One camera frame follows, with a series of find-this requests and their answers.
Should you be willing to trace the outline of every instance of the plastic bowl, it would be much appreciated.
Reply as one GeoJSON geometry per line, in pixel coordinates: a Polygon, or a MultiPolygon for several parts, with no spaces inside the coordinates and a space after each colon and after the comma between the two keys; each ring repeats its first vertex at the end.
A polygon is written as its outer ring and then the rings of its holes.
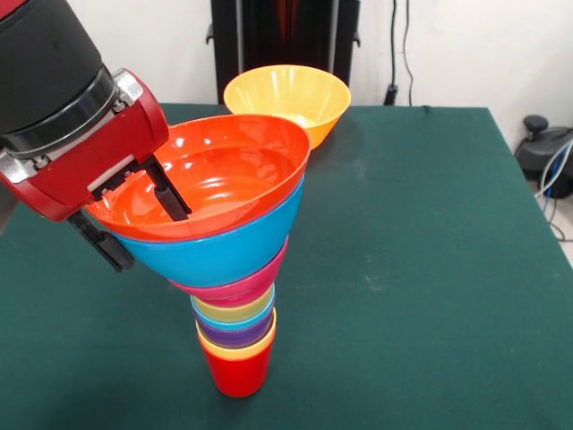
{"type": "Polygon", "coordinates": [[[225,88],[234,114],[267,114],[296,122],[316,148],[350,105],[350,90],[336,76],[303,65],[270,65],[236,76],[225,88]]]}
{"type": "Polygon", "coordinates": [[[213,327],[214,329],[224,330],[224,331],[238,331],[247,329],[260,320],[263,320],[264,317],[272,312],[272,308],[275,305],[275,290],[272,290],[270,298],[265,303],[265,306],[260,310],[256,315],[252,316],[251,318],[247,318],[240,321],[233,321],[233,322],[223,322],[220,320],[214,320],[209,318],[207,315],[203,314],[201,311],[197,309],[195,303],[191,299],[191,305],[193,308],[193,313],[195,314],[195,318],[202,322],[202,325],[208,325],[209,327],[213,327]]]}
{"type": "Polygon", "coordinates": [[[262,320],[251,327],[237,331],[214,329],[201,321],[196,321],[196,323],[201,329],[201,333],[212,343],[222,348],[244,348],[258,342],[269,331],[272,323],[272,313],[265,315],[262,320]]]}
{"type": "Polygon", "coordinates": [[[117,238],[135,258],[169,280],[205,288],[228,284],[255,273],[278,253],[295,222],[303,182],[262,218],[220,235],[169,244],[117,238]]]}
{"type": "Polygon", "coordinates": [[[260,296],[275,281],[278,270],[280,269],[280,264],[283,262],[283,258],[285,258],[287,246],[288,237],[280,248],[280,251],[278,251],[278,254],[275,255],[266,266],[237,282],[231,282],[230,284],[212,288],[186,287],[173,281],[171,281],[171,283],[183,292],[198,297],[210,305],[220,307],[245,305],[260,296]]]}
{"type": "Polygon", "coordinates": [[[172,221],[145,172],[86,206],[123,237],[174,242],[243,226],[277,207],[300,182],[310,153],[302,128],[260,115],[214,116],[169,128],[155,155],[192,209],[172,221]]]}
{"type": "Polygon", "coordinates": [[[275,284],[267,288],[266,291],[259,297],[256,297],[251,303],[237,307],[219,307],[209,305],[202,302],[197,297],[191,297],[191,301],[198,312],[201,312],[206,317],[221,321],[223,323],[233,323],[242,320],[253,318],[256,314],[260,313],[267,303],[271,300],[275,290],[275,284]]]}
{"type": "Polygon", "coordinates": [[[269,332],[254,345],[246,348],[227,349],[213,345],[198,328],[199,343],[217,388],[223,394],[237,398],[247,397],[258,391],[267,378],[276,335],[276,313],[273,315],[269,332]]]}

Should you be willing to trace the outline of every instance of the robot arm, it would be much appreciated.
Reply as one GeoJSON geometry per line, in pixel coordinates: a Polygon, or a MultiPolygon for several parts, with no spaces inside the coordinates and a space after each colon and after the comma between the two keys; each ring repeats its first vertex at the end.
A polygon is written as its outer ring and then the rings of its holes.
{"type": "Polygon", "coordinates": [[[153,155],[168,137],[158,102],[129,71],[107,70],[65,0],[4,0],[0,58],[0,180],[129,269],[133,258],[81,208],[145,169],[173,220],[191,213],[153,155]]]}

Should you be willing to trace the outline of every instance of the blue bowl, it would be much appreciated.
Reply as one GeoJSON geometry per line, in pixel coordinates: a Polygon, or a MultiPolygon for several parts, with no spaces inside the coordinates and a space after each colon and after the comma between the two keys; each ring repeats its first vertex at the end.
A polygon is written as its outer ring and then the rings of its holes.
{"type": "Polygon", "coordinates": [[[272,295],[270,296],[269,302],[267,302],[265,307],[258,314],[252,316],[251,318],[247,318],[246,320],[236,321],[231,323],[221,322],[209,318],[208,316],[203,314],[199,309],[197,309],[197,306],[195,306],[192,297],[189,296],[189,298],[191,299],[191,306],[193,308],[193,313],[195,314],[195,318],[199,320],[201,326],[208,325],[209,327],[212,327],[213,329],[217,330],[239,331],[248,329],[249,327],[253,327],[253,325],[259,323],[265,316],[269,315],[269,313],[272,312],[272,308],[275,305],[275,288],[274,287],[272,288],[272,295]]]}
{"type": "Polygon", "coordinates": [[[295,222],[303,182],[278,207],[240,228],[202,239],[158,244],[115,235],[132,255],[169,280],[216,287],[252,275],[277,255],[295,222]]]}

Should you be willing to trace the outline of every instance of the stacked cup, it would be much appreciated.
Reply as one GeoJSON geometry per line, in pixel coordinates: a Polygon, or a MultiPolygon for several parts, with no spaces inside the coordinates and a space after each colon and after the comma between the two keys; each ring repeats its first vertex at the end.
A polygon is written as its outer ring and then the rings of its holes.
{"type": "Polygon", "coordinates": [[[192,214],[171,221],[144,173],[88,212],[137,259],[189,294],[217,387],[264,383],[277,329],[275,278],[302,196],[307,133],[274,116],[214,116],[170,127],[157,152],[192,214]]]}

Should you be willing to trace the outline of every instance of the white wall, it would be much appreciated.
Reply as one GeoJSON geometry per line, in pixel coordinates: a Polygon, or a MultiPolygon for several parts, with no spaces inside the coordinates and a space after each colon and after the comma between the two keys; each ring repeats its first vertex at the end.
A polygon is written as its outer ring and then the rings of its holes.
{"type": "MultiPolygon", "coordinates": [[[[131,68],[160,101],[216,102],[213,46],[204,44],[210,0],[68,1],[110,69],[131,68]]],[[[398,3],[398,104],[406,104],[405,0],[398,3]]],[[[391,0],[362,0],[363,44],[355,48],[350,84],[355,104],[384,99],[390,11],[391,0]]],[[[571,16],[570,0],[411,0],[414,103],[486,106],[510,146],[529,113],[573,124],[571,16]]]]}
{"type": "MultiPolygon", "coordinates": [[[[363,0],[350,88],[354,101],[384,100],[390,80],[390,0],[363,0]]],[[[408,77],[401,56],[405,0],[398,0],[398,104],[408,77]]],[[[406,52],[415,105],[486,106],[509,146],[522,118],[573,125],[573,2],[570,0],[411,0],[406,52]]]]}
{"type": "Polygon", "coordinates": [[[159,101],[217,102],[210,0],[68,3],[112,72],[131,69],[159,101]]]}

